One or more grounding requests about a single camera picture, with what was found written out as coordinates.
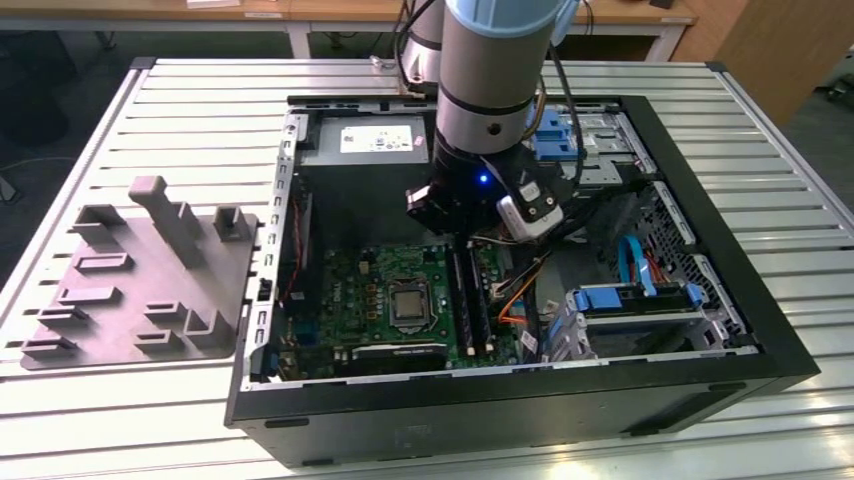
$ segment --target motherboard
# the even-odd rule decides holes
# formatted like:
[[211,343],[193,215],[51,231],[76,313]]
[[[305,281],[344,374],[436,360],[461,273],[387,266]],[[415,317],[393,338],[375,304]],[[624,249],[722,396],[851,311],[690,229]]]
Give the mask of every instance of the motherboard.
[[[484,284],[498,281],[503,274],[498,249],[490,245],[476,254]],[[474,356],[457,348],[455,283],[445,255],[444,245],[325,251],[320,312],[312,319],[292,320],[287,333],[300,345],[300,376],[339,376],[336,367],[353,352],[376,355],[372,369],[387,371],[383,363],[395,363],[408,345],[443,358],[444,364],[433,365],[439,369],[518,362],[518,341],[510,329],[495,332],[491,355]],[[387,367],[393,371],[396,366]]]

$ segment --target floor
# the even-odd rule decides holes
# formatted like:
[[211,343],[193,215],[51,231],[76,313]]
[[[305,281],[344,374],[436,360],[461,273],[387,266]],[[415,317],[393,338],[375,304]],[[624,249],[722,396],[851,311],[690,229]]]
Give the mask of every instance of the floor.
[[[100,115],[112,99],[131,61],[139,56],[172,58],[289,58],[287,38],[277,33],[136,33],[115,36],[116,47],[103,51],[89,33],[63,33],[63,40],[80,74],[56,88],[55,96],[69,117],[65,136],[37,148],[14,146],[0,135],[0,172],[22,197],[14,206],[0,206],[0,287],[14,268],[73,159],[89,139]],[[341,39],[332,48],[323,34],[312,34],[316,57],[363,58],[373,51],[384,55],[389,35],[360,34]],[[854,208],[854,108],[828,103],[816,93],[798,112],[783,133],[812,167]],[[22,159],[48,158],[2,171]]]

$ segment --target gray fixture base plate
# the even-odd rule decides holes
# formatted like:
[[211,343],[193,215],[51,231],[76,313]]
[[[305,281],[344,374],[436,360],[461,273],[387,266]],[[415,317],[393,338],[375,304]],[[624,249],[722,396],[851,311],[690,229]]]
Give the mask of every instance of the gray fixture base plate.
[[[101,245],[99,251],[95,251],[85,242],[80,242],[51,306],[60,306],[57,300],[65,289],[115,287],[120,295],[113,301],[79,305],[89,317],[85,325],[67,325],[55,330],[44,325],[38,326],[33,340],[49,340],[61,336],[75,344],[75,348],[69,355],[55,358],[33,359],[24,355],[21,366],[26,370],[201,360],[224,358],[233,353],[257,218],[245,214],[251,232],[247,240],[220,242],[212,223],[213,216],[199,216],[201,234],[196,245],[205,262],[192,270],[181,265],[151,218],[124,220],[125,225],[109,227],[117,246]],[[81,257],[121,252],[127,252],[132,259],[128,269],[89,272],[84,275],[75,268]],[[145,305],[152,302],[180,302],[208,325],[219,311],[231,326],[233,337],[225,345],[199,349],[184,335],[184,321],[160,322],[155,325],[145,317]],[[164,349],[165,351],[144,353],[135,345],[140,340],[137,335],[161,330],[171,330],[181,344],[177,348]]]

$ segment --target black computer case frame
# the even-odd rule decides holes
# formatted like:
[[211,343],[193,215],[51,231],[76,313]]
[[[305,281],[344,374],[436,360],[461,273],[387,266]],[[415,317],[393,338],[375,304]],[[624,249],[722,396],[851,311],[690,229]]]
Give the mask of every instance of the black computer case frame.
[[678,431],[819,370],[644,97],[622,105],[760,352],[512,375],[240,391],[245,322],[225,425],[288,466],[423,457]]

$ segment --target aluminum extrusion table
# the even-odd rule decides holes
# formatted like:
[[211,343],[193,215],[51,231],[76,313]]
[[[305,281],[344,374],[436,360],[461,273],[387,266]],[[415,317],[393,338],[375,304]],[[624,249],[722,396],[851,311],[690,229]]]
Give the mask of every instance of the aluminum extrusion table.
[[[727,73],[702,64],[567,67],[579,94],[648,97],[823,373],[675,435],[345,465],[329,478],[353,478],[352,470],[396,479],[846,477],[851,214]],[[555,71],[544,73],[556,94]],[[136,175],[163,175],[169,197],[197,214],[221,203],[263,214],[288,95],[393,94],[395,87],[393,70],[361,60],[164,59],[131,70],[0,294],[0,478],[291,473],[221,425],[231,359],[28,372],[17,346],[68,266],[79,239],[65,231],[83,204],[143,215],[128,185]]]

